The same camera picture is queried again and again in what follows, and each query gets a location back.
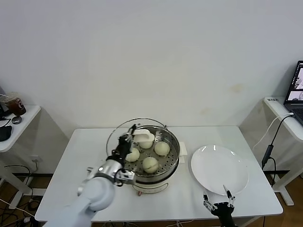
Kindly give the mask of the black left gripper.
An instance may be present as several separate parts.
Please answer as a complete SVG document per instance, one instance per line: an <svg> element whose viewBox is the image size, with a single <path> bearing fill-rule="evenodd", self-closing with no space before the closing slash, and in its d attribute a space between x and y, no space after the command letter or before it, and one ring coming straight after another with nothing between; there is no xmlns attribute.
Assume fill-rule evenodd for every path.
<svg viewBox="0 0 303 227"><path fill-rule="evenodd" d="M122 134L118 140L118 146L116 149L112 150L112 155L106 158L108 160L114 160L118 162L121 166L125 165L125 159L128 154L131 153L132 142L130 138L134 136L134 131L137 129L136 124L133 124L127 131L127 133Z"/></svg>

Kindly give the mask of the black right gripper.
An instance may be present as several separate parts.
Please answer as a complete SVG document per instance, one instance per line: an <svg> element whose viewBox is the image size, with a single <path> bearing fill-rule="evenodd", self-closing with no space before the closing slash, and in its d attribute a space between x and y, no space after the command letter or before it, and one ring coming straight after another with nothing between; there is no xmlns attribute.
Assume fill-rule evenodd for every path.
<svg viewBox="0 0 303 227"><path fill-rule="evenodd" d="M207 193L203 193L203 205L211 211L211 214L217 216L222 227L235 227L236 224L232 218L234 211L235 196L232 195L231 191L227 189L225 185L223 188L226 192L228 202L220 202L212 204L209 201Z"/></svg>

